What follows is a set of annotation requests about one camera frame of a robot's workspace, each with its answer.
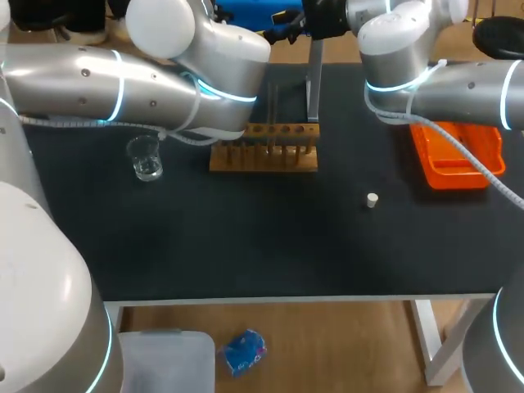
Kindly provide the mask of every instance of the plastic container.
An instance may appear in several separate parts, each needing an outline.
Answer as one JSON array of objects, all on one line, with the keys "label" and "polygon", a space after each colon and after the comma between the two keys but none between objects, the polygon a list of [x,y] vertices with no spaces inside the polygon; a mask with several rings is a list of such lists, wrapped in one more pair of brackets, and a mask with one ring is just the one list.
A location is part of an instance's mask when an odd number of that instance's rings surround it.
[{"label": "plastic container", "polygon": [[215,344],[202,332],[119,334],[124,355],[121,393],[213,393]]},{"label": "plastic container", "polygon": [[[459,140],[495,176],[506,170],[502,159],[499,130],[476,124],[438,123]],[[437,131],[411,124],[411,134],[427,182],[437,190],[475,189],[488,186],[488,180]]]}]

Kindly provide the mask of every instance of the orange tray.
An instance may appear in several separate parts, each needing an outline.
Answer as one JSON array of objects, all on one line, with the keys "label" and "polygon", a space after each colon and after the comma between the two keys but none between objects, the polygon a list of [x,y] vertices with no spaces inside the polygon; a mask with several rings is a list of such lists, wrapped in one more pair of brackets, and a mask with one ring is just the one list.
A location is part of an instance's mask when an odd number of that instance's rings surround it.
[{"label": "orange tray", "polygon": [[[460,141],[494,175],[506,170],[499,130],[476,124],[438,123]],[[411,124],[411,135],[427,182],[437,190],[485,188],[488,180],[437,131]]]}]

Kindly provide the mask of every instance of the blue plastic package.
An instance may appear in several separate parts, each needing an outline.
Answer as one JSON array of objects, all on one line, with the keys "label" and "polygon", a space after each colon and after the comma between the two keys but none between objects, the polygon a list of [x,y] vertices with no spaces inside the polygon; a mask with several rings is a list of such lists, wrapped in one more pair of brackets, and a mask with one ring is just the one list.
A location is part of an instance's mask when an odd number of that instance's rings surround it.
[{"label": "blue plastic package", "polygon": [[264,338],[257,332],[247,329],[220,351],[234,377],[242,375],[257,364],[266,354]]}]

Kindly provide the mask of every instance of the metal stand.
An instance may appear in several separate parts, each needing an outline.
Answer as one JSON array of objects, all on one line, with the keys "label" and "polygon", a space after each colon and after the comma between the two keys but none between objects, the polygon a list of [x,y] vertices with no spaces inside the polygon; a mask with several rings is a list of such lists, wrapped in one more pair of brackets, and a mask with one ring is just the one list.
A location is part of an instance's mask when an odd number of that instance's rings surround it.
[{"label": "metal stand", "polygon": [[308,109],[308,121],[318,123],[318,102],[320,99],[320,78],[322,76],[322,54],[324,41],[311,40],[309,46],[308,74],[305,77],[305,94]]},{"label": "metal stand", "polygon": [[440,341],[431,302],[429,300],[411,301],[418,339],[424,356],[426,366],[424,374],[428,386],[443,386],[460,367],[462,344],[466,332],[487,301],[487,299],[470,300],[444,342]]}]

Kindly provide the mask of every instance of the black table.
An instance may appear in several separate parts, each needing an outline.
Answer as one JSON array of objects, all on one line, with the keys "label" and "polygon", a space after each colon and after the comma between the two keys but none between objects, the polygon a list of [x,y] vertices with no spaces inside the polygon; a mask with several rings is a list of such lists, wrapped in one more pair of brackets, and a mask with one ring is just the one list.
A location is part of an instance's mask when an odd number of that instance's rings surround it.
[{"label": "black table", "polygon": [[[281,121],[302,121],[305,66],[272,65]],[[493,293],[522,262],[524,214],[492,187],[433,192],[409,132],[364,107],[360,65],[325,65],[316,174],[217,174],[209,148],[161,146],[162,179],[125,155],[140,130],[27,128],[56,223],[104,300]],[[524,195],[524,138],[502,180]],[[366,195],[380,197],[365,208]]]}]

